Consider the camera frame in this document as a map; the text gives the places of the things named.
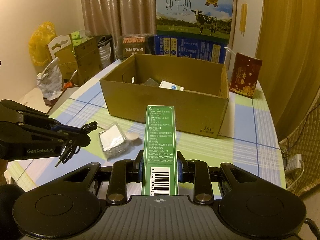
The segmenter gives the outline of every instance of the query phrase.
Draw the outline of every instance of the table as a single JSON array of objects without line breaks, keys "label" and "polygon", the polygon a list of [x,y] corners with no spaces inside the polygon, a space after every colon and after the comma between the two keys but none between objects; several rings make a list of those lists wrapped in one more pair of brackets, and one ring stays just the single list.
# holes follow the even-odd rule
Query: table
[{"label": "table", "polygon": [[[98,133],[91,132],[88,147],[72,157],[66,164],[55,165],[58,157],[14,161],[8,169],[17,184],[24,190],[58,178],[89,162],[100,162],[102,166],[111,166],[121,159],[135,159],[143,149],[145,125],[110,116],[103,98],[99,80],[114,69],[116,61],[79,88],[51,117],[63,124],[81,127],[85,123],[97,121],[102,127],[117,122],[124,132],[138,132],[140,140],[135,142],[133,150],[121,157],[106,160],[100,146]],[[218,138],[207,138],[177,131],[177,150],[186,160],[198,159],[208,166],[218,167],[222,162],[230,162],[261,178],[285,188],[285,176],[281,151],[268,104],[257,84],[254,98],[246,98],[230,93],[227,112]],[[128,184],[128,194],[140,194],[141,185]],[[180,194],[190,193],[192,184],[181,184]],[[215,198],[220,198],[217,184],[213,183]]]}]

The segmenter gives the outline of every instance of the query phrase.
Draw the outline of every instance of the green box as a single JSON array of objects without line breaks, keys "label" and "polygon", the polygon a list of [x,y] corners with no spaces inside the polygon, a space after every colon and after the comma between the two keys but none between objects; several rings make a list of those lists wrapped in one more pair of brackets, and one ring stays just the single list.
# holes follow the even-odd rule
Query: green box
[{"label": "green box", "polygon": [[148,106],[141,195],[179,195],[173,106]]}]

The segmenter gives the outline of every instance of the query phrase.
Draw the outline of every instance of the barcode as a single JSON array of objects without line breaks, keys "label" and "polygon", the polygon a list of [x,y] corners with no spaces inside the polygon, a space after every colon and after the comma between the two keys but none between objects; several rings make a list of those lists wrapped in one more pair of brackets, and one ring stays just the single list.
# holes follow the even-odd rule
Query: barcode
[{"label": "barcode", "polygon": [[170,195],[170,168],[151,167],[150,195]]}]

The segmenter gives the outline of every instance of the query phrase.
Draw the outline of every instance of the brown box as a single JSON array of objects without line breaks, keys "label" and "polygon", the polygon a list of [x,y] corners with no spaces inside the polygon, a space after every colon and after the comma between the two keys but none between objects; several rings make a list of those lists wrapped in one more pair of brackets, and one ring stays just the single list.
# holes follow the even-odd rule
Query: brown box
[{"label": "brown box", "polygon": [[230,91],[252,98],[261,66],[262,60],[237,53],[229,87]]},{"label": "brown box", "polygon": [[[183,91],[142,85],[149,78]],[[176,129],[217,137],[229,101],[226,68],[204,60],[135,54],[100,80],[109,113],[145,122],[148,105],[174,106]]]},{"label": "brown box", "polygon": [[83,85],[102,70],[97,41],[92,38],[76,47],[72,44],[59,50],[55,55],[60,59],[62,77],[69,80],[75,70],[73,82]]}]

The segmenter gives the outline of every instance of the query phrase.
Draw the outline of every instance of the curtain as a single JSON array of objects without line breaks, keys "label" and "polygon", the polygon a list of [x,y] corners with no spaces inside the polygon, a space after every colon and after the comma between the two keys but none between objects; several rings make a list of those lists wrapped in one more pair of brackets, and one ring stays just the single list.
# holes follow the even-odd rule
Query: curtain
[{"label": "curtain", "polygon": [[86,30],[91,31],[93,35],[111,34],[115,46],[121,35],[156,33],[155,0],[81,1]]},{"label": "curtain", "polygon": [[301,122],[320,85],[320,0],[264,0],[259,82],[279,140]]}]

